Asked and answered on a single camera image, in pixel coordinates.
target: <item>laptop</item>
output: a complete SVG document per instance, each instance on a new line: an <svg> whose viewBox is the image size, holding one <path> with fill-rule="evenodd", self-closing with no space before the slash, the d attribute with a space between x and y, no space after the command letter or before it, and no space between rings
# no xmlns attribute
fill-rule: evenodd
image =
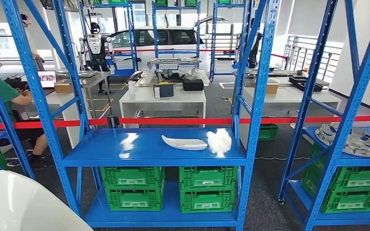
<svg viewBox="0 0 370 231"><path fill-rule="evenodd" d="M56 73L54 71L38 71L38 75L45 95L52 93L56 82Z"/></svg>

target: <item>car window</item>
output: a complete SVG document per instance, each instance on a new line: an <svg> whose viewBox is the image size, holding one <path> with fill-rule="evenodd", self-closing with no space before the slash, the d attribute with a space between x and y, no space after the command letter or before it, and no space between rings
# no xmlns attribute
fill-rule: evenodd
<svg viewBox="0 0 370 231"><path fill-rule="evenodd" d="M148 30L149 35L152 38L152 45L154 45L154 31ZM167 45L168 44L168 31L167 30L158 30L158 45Z"/></svg>
<svg viewBox="0 0 370 231"><path fill-rule="evenodd" d="M111 40L111 44L113 48L130 47L130 35L128 31L115 35Z"/></svg>
<svg viewBox="0 0 370 231"><path fill-rule="evenodd" d="M194 30L171 30L174 45L196 44Z"/></svg>

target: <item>cable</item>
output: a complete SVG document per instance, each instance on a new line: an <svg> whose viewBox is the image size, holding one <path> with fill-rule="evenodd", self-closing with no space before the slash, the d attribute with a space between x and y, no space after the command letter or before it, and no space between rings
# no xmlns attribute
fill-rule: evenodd
<svg viewBox="0 0 370 231"><path fill-rule="evenodd" d="M263 159L263 160L287 160L287 158L277 158L277 157L271 157L271 158L267 158L267 157L256 157L255 159ZM306 160L309 160L310 158L307 158L307 157L299 157L299 158L295 158L295 160L300 160L300 159L306 159Z"/></svg>

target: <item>white curved plastic piece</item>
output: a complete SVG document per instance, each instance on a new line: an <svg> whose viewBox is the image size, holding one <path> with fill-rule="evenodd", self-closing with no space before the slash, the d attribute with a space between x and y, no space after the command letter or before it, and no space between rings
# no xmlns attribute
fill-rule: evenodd
<svg viewBox="0 0 370 231"><path fill-rule="evenodd" d="M203 140L198 139L172 139L167 138L164 135L161 136L164 142L171 146L172 148L183 149L183 150L191 150L191 151L199 151L204 150L208 147L208 144L205 143Z"/></svg>
<svg viewBox="0 0 370 231"><path fill-rule="evenodd" d="M93 231L39 183L0 171L0 231Z"/></svg>

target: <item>bottle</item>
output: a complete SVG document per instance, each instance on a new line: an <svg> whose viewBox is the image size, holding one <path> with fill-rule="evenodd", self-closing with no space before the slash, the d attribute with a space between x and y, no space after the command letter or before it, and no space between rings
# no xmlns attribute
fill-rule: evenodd
<svg viewBox="0 0 370 231"><path fill-rule="evenodd" d="M134 95L134 81L128 81L128 92L131 94L131 95Z"/></svg>

